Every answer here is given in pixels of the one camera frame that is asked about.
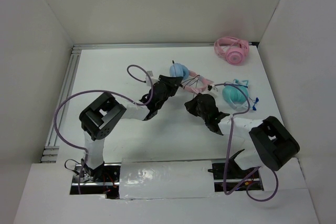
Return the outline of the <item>blue pink cat-ear headphones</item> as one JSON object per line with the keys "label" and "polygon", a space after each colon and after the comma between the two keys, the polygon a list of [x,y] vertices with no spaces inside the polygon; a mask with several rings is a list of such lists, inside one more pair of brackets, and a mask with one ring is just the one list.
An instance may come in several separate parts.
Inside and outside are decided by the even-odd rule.
{"label": "blue pink cat-ear headphones", "polygon": [[[208,86],[214,83],[212,80],[208,80],[202,75],[197,74],[192,70],[189,70],[186,66],[180,63],[173,63],[170,66],[170,76],[182,77],[183,78],[183,81],[181,82],[182,89],[193,94],[198,94],[206,91]],[[191,80],[200,81],[203,84],[203,86],[198,88],[192,87],[191,85],[187,84],[187,82],[189,82],[188,77],[191,77]]]}

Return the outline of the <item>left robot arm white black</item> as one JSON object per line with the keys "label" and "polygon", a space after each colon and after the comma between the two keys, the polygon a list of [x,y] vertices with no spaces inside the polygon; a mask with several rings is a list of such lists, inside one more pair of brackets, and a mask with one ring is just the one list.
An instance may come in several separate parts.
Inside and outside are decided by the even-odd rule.
{"label": "left robot arm white black", "polygon": [[141,105],[130,103],[125,106],[112,94],[104,92],[80,113],[86,149],[81,162],[87,178],[96,182],[103,177],[104,141],[117,123],[121,119],[152,119],[165,101],[176,94],[182,80],[183,77],[160,75],[148,94],[141,98]]}

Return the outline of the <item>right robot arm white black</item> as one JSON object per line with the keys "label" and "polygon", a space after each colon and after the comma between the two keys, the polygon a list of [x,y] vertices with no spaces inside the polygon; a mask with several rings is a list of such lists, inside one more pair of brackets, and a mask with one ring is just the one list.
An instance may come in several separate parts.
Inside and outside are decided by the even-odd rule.
{"label": "right robot arm white black", "polygon": [[254,147],[243,148],[228,159],[228,178],[244,178],[263,166],[276,172],[300,151],[298,142],[274,116],[263,120],[237,118],[221,112],[209,94],[198,94],[184,106],[188,113],[203,119],[211,132],[230,136],[233,130],[232,137],[253,143]]}

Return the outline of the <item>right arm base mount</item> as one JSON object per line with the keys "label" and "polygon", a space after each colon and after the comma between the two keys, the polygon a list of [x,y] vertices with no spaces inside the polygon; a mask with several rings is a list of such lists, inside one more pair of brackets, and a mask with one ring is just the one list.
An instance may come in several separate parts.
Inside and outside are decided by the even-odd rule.
{"label": "right arm base mount", "polygon": [[[245,176],[247,176],[254,169],[253,167],[243,170],[237,165],[237,163],[235,162],[235,158],[242,151],[243,150],[238,151],[229,159],[227,182],[226,182],[227,191],[232,190]],[[225,166],[224,161],[215,161],[214,163],[212,163],[212,168],[207,170],[209,173],[213,175],[215,192],[224,191],[223,190],[224,166]],[[248,186],[250,186],[250,190],[263,190],[260,174],[258,172],[255,172],[248,179],[246,179],[236,189],[236,191],[245,191]]]}

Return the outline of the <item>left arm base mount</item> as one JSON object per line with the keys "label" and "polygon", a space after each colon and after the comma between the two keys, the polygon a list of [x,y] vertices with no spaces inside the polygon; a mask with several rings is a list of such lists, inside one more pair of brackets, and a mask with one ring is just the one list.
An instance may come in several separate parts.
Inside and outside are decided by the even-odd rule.
{"label": "left arm base mount", "polygon": [[81,165],[74,159],[66,160],[64,167],[72,172],[70,195],[103,195],[107,199],[119,199],[120,163],[105,163],[97,178],[90,177],[84,170],[79,175]]}

